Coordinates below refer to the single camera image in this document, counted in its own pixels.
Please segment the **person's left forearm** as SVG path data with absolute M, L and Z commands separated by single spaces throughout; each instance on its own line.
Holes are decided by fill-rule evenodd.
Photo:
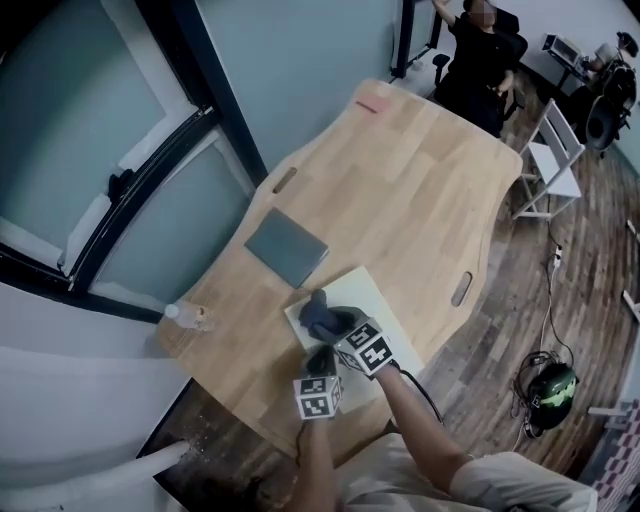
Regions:
M 298 476 L 287 512 L 336 512 L 336 479 L 326 418 L 305 424 L 299 454 Z

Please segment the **green black helmet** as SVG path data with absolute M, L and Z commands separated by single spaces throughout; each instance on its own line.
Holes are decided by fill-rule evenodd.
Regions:
M 575 371 L 565 363 L 549 364 L 530 382 L 525 420 L 525 433 L 529 438 L 538 438 L 565 420 L 572 409 L 578 383 Z

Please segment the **person's white shirt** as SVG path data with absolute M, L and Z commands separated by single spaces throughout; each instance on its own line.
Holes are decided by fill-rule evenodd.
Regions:
M 374 441 L 336 478 L 342 512 L 597 512 L 593 488 L 514 452 L 471 460 L 440 491 L 420 476 L 398 434 Z

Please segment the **black window frame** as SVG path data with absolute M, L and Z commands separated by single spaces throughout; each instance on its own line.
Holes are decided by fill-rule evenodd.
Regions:
M 196 0 L 0 0 L 0 284 L 156 321 L 265 174 Z

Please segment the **person's right forearm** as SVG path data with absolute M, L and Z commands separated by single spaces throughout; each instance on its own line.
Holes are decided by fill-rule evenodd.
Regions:
M 440 491 L 448 493 L 455 474 L 471 457 L 427 411 L 398 369 L 386 365 L 374 377 L 419 472 Z

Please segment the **white box appliance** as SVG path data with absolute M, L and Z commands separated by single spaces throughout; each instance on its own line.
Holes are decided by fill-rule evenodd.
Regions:
M 582 58 L 581 51 L 573 43 L 555 34 L 545 35 L 542 50 L 573 67 L 576 67 Z

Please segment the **pink paper slip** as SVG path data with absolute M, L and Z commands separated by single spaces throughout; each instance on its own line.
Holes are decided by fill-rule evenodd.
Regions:
M 377 94 L 361 95 L 355 103 L 373 114 L 384 112 L 390 105 L 390 100 Z

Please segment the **black office chair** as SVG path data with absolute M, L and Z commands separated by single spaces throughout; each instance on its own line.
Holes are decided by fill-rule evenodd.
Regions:
M 494 7 L 496 8 L 496 11 L 497 11 L 497 19 L 495 22 L 494 30 L 498 35 L 500 35 L 505 41 L 509 43 L 509 45 L 512 48 L 512 51 L 514 52 L 514 56 L 516 59 L 513 85 L 511 89 L 508 91 L 505 98 L 504 112 L 502 116 L 503 125 L 504 125 L 505 122 L 511 118 L 511 116 L 516 112 L 517 109 L 522 108 L 524 106 L 524 96 L 522 92 L 518 89 L 517 85 L 515 84 L 515 74 L 517 71 L 517 65 L 519 64 L 521 57 L 524 55 L 524 52 L 528 48 L 528 43 L 519 34 L 520 26 L 519 26 L 518 18 L 515 15 L 495 5 Z M 436 89 L 436 86 L 440 84 L 442 78 L 444 78 L 444 76 L 446 75 L 448 71 L 448 67 L 452 62 L 453 58 L 454 56 L 450 58 L 444 54 L 438 54 L 433 58 L 433 64 L 436 66 L 436 69 L 437 69 L 435 89 Z M 434 99 L 435 89 L 432 93 L 432 99 L 434 101 L 436 101 Z

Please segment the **white wooden chair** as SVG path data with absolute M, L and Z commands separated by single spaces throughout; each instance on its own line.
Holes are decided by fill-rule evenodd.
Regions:
M 512 219 L 534 218 L 550 222 L 573 201 L 582 197 L 572 166 L 585 146 L 578 140 L 554 99 L 545 106 L 540 119 L 526 140 L 520 155 L 523 162 L 520 180 L 527 201 Z M 557 196 L 565 202 L 554 211 L 542 211 L 538 203 L 545 197 Z

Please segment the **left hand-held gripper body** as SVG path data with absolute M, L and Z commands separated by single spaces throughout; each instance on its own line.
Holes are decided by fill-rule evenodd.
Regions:
M 339 376 L 306 377 L 293 381 L 294 395 L 302 420 L 333 418 L 342 399 Z

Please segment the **clear plastic water bottle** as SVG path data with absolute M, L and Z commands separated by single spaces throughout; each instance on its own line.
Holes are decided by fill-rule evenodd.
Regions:
M 209 332 L 216 324 L 210 309 L 186 301 L 167 304 L 164 315 L 185 329 Z

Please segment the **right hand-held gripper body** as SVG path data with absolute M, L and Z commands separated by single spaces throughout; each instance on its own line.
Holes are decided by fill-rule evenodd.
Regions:
M 389 341 L 374 319 L 348 328 L 344 338 L 330 346 L 344 366 L 363 375 L 374 375 L 393 359 Z

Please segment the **white insulated pipe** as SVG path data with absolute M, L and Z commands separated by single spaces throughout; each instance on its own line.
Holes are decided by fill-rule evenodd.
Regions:
M 179 441 L 136 460 L 136 475 L 151 478 L 176 465 L 190 449 L 187 441 Z

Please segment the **black glass partition frame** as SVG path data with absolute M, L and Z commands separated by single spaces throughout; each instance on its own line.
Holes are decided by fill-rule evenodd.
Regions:
M 441 27 L 442 18 L 432 0 L 396 0 L 390 65 L 393 80 L 404 78 L 415 61 L 437 48 Z

